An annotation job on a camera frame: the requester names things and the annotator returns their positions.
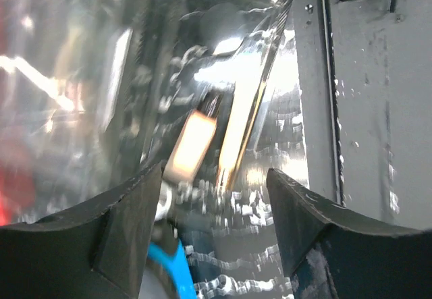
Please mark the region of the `clear plastic container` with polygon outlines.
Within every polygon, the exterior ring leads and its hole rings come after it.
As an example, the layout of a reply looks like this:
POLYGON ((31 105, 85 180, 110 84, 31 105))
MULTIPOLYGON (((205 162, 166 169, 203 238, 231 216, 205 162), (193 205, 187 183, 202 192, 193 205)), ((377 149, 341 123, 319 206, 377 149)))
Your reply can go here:
POLYGON ((134 175, 182 93, 260 78, 292 0, 6 2, 36 192, 13 223, 32 223, 134 175))

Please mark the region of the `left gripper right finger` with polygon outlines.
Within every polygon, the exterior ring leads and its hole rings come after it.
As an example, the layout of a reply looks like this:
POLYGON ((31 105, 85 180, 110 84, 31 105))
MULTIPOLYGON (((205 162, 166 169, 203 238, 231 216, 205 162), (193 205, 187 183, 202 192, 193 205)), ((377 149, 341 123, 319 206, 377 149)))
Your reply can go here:
POLYGON ((283 272, 296 298, 430 298, 431 232, 351 211, 267 173, 283 272))

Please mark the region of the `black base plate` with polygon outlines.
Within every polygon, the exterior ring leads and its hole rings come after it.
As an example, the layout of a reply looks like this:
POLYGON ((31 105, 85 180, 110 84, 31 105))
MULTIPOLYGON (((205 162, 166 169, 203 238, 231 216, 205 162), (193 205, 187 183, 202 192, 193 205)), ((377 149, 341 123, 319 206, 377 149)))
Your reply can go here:
POLYGON ((294 0, 310 189, 431 227, 431 0, 294 0))

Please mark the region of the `blue hard-shell suitcase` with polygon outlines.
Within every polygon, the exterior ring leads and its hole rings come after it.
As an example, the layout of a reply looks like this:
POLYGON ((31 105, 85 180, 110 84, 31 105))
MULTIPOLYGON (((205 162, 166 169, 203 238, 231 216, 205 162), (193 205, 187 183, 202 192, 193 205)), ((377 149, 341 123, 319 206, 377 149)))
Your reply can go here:
POLYGON ((197 297, 182 241, 169 222, 174 206, 173 188, 161 182, 139 298, 197 297))

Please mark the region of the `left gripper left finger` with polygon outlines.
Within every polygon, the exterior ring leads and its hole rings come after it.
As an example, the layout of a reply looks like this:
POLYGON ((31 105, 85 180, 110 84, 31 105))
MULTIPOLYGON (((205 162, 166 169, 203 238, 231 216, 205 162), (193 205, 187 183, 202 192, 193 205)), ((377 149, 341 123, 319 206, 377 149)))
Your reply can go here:
POLYGON ((1 228, 2 298, 137 298, 161 166, 34 223, 1 228))

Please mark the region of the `red plastic bin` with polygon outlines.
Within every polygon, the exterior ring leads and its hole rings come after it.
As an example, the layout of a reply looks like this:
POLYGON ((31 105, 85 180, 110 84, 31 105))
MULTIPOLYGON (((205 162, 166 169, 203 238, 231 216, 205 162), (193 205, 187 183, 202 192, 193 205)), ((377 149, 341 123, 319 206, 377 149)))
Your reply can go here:
POLYGON ((25 145, 23 129, 15 122, 15 65, 9 48, 14 30, 9 25, 9 6, 1 0, 1 225, 14 219, 35 202, 32 157, 25 145))

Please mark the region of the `beige foundation bottle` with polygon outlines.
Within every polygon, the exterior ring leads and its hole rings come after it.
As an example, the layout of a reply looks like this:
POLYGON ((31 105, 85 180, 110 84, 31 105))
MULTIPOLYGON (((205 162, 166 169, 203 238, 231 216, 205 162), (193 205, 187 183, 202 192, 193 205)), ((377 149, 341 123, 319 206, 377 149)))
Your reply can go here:
POLYGON ((190 113, 166 163, 163 179, 193 182, 217 129, 223 94, 210 90, 190 113))

